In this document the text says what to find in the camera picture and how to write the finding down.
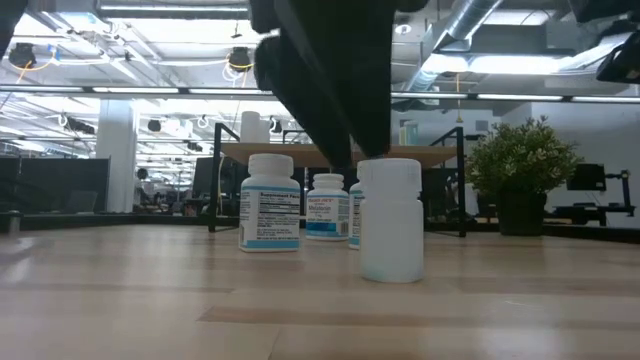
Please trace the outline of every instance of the white plastic bottle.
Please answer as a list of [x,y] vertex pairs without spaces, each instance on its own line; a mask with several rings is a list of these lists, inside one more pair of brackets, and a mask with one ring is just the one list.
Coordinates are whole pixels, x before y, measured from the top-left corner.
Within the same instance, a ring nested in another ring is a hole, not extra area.
[[356,250],[360,249],[360,203],[363,199],[362,184],[354,184],[349,189],[349,247]]
[[361,161],[361,275],[409,283],[424,276],[420,163],[410,159]]
[[242,182],[239,247],[246,252],[300,248],[300,184],[291,179],[293,159],[285,155],[249,157],[251,177]]
[[349,195],[344,176],[316,174],[307,194],[307,239],[343,241],[349,237]]

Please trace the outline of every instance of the column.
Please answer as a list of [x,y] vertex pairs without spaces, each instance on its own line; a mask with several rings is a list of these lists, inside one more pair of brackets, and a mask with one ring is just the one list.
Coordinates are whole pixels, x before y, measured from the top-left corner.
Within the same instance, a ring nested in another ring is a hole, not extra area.
[[111,159],[107,211],[131,212],[139,116],[131,100],[102,100],[96,158]]

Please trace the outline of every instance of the pill bottle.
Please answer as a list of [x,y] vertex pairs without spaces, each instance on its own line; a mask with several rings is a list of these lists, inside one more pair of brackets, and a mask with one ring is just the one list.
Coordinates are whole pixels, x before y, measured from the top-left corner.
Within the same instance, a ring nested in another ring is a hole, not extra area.
[[349,195],[344,176],[316,174],[307,194],[307,239],[343,241],[349,237]]
[[240,196],[239,247],[246,252],[300,248],[300,184],[291,179],[293,159],[276,154],[249,157]]
[[364,199],[362,184],[355,183],[349,189],[349,248],[360,249],[360,203]]
[[409,283],[424,276],[420,163],[410,159],[361,161],[360,272],[369,280]]

